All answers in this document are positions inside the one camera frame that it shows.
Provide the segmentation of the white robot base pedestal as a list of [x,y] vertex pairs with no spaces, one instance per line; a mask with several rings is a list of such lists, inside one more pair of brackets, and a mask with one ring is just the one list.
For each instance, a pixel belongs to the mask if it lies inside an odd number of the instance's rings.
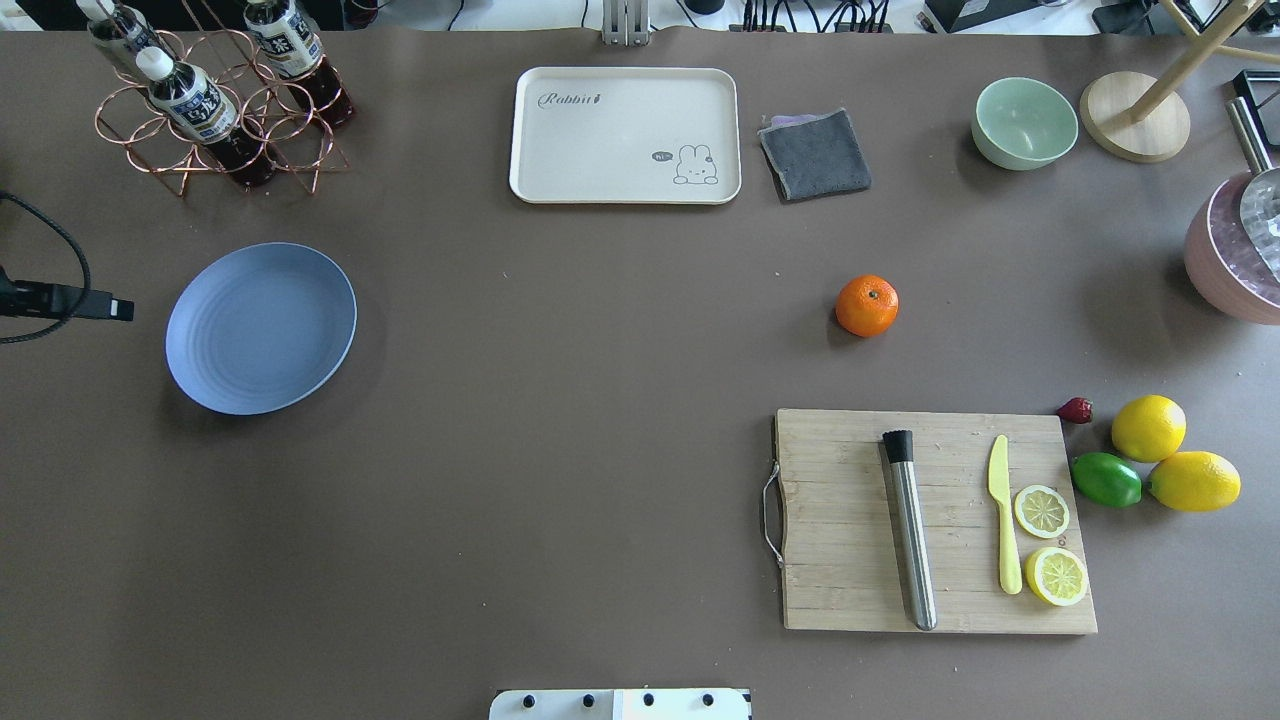
[[503,691],[489,719],[751,719],[750,691],[724,687]]

